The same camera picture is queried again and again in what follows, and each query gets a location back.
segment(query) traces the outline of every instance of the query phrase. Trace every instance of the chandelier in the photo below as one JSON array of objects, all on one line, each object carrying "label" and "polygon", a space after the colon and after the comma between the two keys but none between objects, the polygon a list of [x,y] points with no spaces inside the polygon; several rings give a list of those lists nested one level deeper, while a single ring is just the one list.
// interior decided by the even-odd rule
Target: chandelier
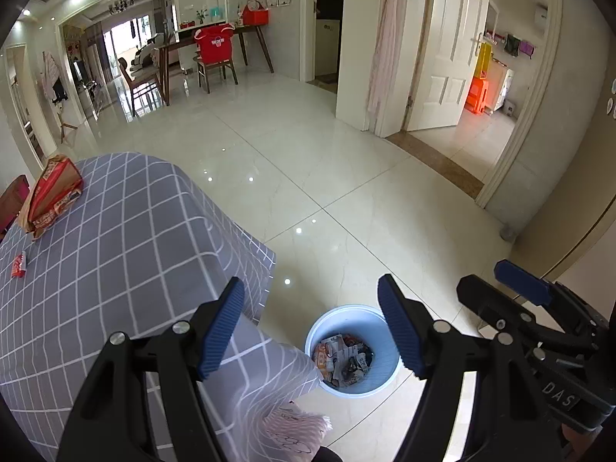
[{"label": "chandelier", "polygon": [[109,13],[111,15],[124,12],[128,7],[132,7],[135,4],[135,0],[115,0],[109,4]]}]

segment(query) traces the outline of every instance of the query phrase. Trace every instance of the yellow object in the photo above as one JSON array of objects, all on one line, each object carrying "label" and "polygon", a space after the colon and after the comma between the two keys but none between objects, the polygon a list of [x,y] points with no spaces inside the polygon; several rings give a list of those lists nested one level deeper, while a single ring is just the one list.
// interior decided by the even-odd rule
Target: yellow object
[{"label": "yellow object", "polygon": [[480,80],[484,79],[488,75],[488,67],[490,67],[490,60],[492,59],[492,46],[490,44],[481,44],[479,51],[479,59],[477,60],[477,67],[475,68],[475,78]]}]

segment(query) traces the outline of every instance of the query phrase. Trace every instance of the gray plaid tablecloth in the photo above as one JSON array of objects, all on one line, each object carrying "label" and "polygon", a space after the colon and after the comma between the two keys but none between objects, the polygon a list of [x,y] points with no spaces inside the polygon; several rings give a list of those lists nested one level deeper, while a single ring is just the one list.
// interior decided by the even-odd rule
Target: gray plaid tablecloth
[{"label": "gray plaid tablecloth", "polygon": [[[0,244],[0,394],[28,439],[55,460],[85,375],[106,339],[160,333],[238,276],[244,311],[220,370],[199,385],[232,461],[291,460],[264,432],[274,408],[320,380],[312,360],[257,328],[275,255],[170,163],[136,153],[77,164],[84,194],[35,243],[14,225]],[[13,259],[27,253],[24,278]],[[155,374],[159,456],[174,461]]]}]

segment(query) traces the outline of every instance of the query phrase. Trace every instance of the metal screw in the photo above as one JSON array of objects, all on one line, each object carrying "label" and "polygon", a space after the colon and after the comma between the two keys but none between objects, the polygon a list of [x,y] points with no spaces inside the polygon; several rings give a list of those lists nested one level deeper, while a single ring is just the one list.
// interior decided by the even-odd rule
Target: metal screw
[{"label": "metal screw", "polygon": [[499,333],[497,339],[503,345],[513,344],[513,337],[508,333]]},{"label": "metal screw", "polygon": [[545,359],[545,351],[543,349],[539,349],[535,347],[533,349],[533,356],[537,358],[539,361],[543,361]]},{"label": "metal screw", "polygon": [[435,321],[432,327],[438,333],[449,333],[452,329],[452,326],[443,320]]},{"label": "metal screw", "polygon": [[178,335],[186,333],[188,330],[190,330],[190,323],[187,321],[178,321],[173,325],[173,333]]},{"label": "metal screw", "polygon": [[123,332],[116,332],[111,337],[109,337],[109,342],[112,345],[120,345],[126,340],[126,335]]}]

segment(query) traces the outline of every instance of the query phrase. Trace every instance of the white tile floor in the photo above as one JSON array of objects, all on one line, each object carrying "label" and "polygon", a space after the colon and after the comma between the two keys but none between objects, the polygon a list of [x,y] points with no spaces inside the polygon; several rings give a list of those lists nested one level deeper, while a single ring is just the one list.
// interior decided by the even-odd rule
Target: white tile floor
[{"label": "white tile floor", "polygon": [[516,121],[500,110],[488,116],[464,109],[457,126],[416,131],[413,136],[485,184],[515,125]]},{"label": "white tile floor", "polygon": [[[377,306],[377,280],[390,272],[407,297],[476,335],[455,287],[470,273],[494,282],[492,267],[509,245],[500,223],[464,192],[388,141],[336,120],[336,96],[317,87],[254,70],[239,74],[238,87],[213,81],[210,95],[194,76],[172,76],[171,87],[171,106],[150,98],[134,120],[121,96],[91,132],[71,132],[62,151],[76,159],[140,151],[180,165],[277,253],[264,331],[303,348],[327,310]],[[470,417],[468,379],[448,460],[461,453]],[[387,462],[422,388],[402,370],[369,398],[319,389],[298,404],[331,418],[325,443],[347,462]]]}]

